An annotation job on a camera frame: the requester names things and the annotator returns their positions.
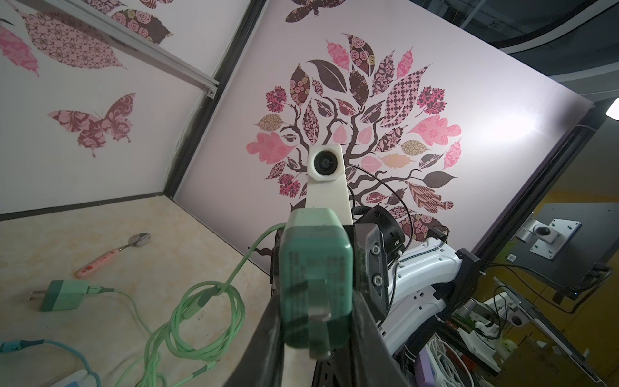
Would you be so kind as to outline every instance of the white wall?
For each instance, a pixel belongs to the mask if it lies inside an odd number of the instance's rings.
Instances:
[[[174,34],[161,47],[213,74],[245,12],[248,0],[177,0],[148,9]],[[49,8],[14,4],[26,14]],[[111,42],[124,67],[84,69],[60,63],[34,47],[21,16],[4,1],[0,25],[20,37],[38,61],[38,75],[0,56],[0,213],[61,206],[161,191],[178,140],[202,89],[134,56]],[[56,110],[105,115],[123,95],[135,93],[129,138],[94,151],[79,146],[48,116]]]
[[[175,198],[240,251],[245,251],[268,226],[286,221],[290,206],[300,200],[298,194],[294,198],[280,195],[276,180],[265,180],[274,164],[266,165],[259,161],[258,154],[248,154],[247,145],[256,142],[256,136],[280,133],[268,133],[255,125],[269,113],[265,94],[282,86],[288,102],[293,103],[288,84],[295,68],[301,66],[312,80],[320,80],[316,67],[308,61],[331,60],[327,41],[349,51],[343,33],[370,44],[377,67],[392,50],[397,66],[412,46],[412,71],[430,66],[420,86],[446,90],[447,105],[441,117],[447,117],[450,125],[459,125],[462,133],[450,137],[446,146],[426,145],[432,153],[442,153],[461,138],[461,159],[445,170],[457,178],[435,189],[443,201],[452,201],[454,207],[432,214],[415,204],[409,190],[404,199],[416,213],[431,215],[448,226],[449,243],[455,248],[472,249],[480,241],[555,144],[590,106],[585,98],[407,0],[346,1],[335,8],[321,8],[318,16],[310,13],[303,20],[286,23],[286,16],[296,7],[289,0],[272,0],[268,4]],[[324,93],[354,103],[345,93],[327,89]],[[313,90],[310,98],[322,100]],[[372,98],[377,102],[382,97]],[[402,123],[405,135],[401,142],[422,141],[416,133],[406,134],[428,117],[422,114],[416,118],[420,110],[415,108]],[[279,114],[288,124],[295,119],[292,109],[286,106]],[[346,131],[350,141],[350,117],[344,118],[348,120]],[[320,116],[318,120],[322,142],[328,120]],[[389,130],[378,128],[379,136]],[[285,143],[298,145],[297,140]],[[299,149],[301,159],[305,160],[304,148]],[[372,156],[398,153],[402,153],[399,146],[392,152],[376,152]],[[296,150],[290,155],[297,159]],[[404,168],[381,167],[387,171],[381,177],[407,176],[418,167],[421,156],[412,157],[413,162]],[[422,178],[427,172],[442,169],[441,161],[421,173],[414,172],[414,176]],[[297,177],[301,184],[304,177],[304,173]],[[418,180],[410,182],[421,184]],[[364,182],[356,193],[367,184]],[[398,184],[397,188],[406,186]],[[377,191],[389,194],[386,189]],[[367,203],[365,195],[362,200]],[[263,247],[269,245],[272,241],[263,243]],[[254,261],[263,269],[269,267],[265,257],[255,257]]]

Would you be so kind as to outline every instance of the tree decal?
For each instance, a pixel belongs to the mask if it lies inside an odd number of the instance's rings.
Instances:
[[[422,84],[431,66],[413,66],[413,49],[396,67],[395,51],[378,53],[384,59],[377,63],[366,41],[344,35],[349,51],[328,41],[325,58],[331,61],[298,64],[290,80],[282,80],[289,87],[277,85],[266,93],[268,114],[256,124],[262,131],[247,151],[259,153],[259,161],[269,165],[264,178],[279,184],[292,211],[305,207],[304,163],[310,146],[341,144],[345,164],[374,173],[397,193],[347,168],[355,205],[382,205],[407,238],[423,241],[429,228],[441,225],[434,215],[454,207],[437,190],[455,178],[443,170],[461,157],[462,130],[439,115],[447,107],[446,92]],[[412,225],[399,198],[411,210]],[[260,254],[271,255],[271,250],[261,249]]]

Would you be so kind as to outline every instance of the light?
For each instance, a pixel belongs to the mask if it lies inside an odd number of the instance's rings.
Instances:
[[[617,98],[610,108],[606,111],[606,115],[611,117],[613,120],[619,120],[619,98]]]

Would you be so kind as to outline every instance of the green charger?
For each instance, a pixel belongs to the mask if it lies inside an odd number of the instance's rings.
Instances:
[[[325,359],[350,337],[353,248],[328,208],[290,213],[279,250],[284,342]]]

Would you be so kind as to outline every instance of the green power adapter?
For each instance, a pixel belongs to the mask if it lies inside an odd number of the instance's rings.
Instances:
[[[102,286],[89,286],[88,281],[81,279],[55,279],[50,282],[47,290],[35,290],[32,294],[45,294],[40,310],[52,311],[76,309],[84,295],[113,291]]]

